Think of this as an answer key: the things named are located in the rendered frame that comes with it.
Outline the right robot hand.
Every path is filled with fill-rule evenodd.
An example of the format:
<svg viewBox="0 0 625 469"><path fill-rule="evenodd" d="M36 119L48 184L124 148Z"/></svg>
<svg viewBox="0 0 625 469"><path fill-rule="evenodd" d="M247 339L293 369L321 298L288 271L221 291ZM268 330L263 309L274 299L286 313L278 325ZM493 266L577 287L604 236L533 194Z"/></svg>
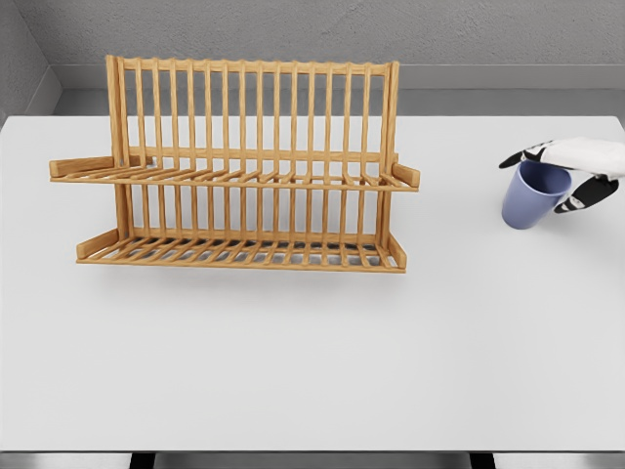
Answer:
<svg viewBox="0 0 625 469"><path fill-rule="evenodd" d="M625 144L619 142L584 137L552 140L509 156L499 164L499 168L508 168L525 160L592 174L589 180L556 206L555 213L591 207L614 194L619 188L619 180L625 178Z"/></svg>

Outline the blue plastic cup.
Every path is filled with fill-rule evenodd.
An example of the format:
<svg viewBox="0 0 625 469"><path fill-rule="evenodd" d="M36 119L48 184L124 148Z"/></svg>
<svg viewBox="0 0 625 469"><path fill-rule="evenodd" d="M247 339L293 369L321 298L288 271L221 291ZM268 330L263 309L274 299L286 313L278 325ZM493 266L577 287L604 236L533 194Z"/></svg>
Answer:
<svg viewBox="0 0 625 469"><path fill-rule="evenodd" d="M570 186L567 170L525 160L519 164L504 197L502 218L512 228L531 228L559 203Z"/></svg>

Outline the wooden two-tier dish rack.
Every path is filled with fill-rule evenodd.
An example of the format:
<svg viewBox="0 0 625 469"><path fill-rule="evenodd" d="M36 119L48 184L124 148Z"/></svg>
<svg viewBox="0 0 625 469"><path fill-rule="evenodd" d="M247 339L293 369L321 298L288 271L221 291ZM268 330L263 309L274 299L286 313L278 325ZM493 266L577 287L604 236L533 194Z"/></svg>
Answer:
<svg viewBox="0 0 625 469"><path fill-rule="evenodd" d="M402 273L392 196L398 63L106 60L111 153L54 160L110 184L89 264Z"/></svg>

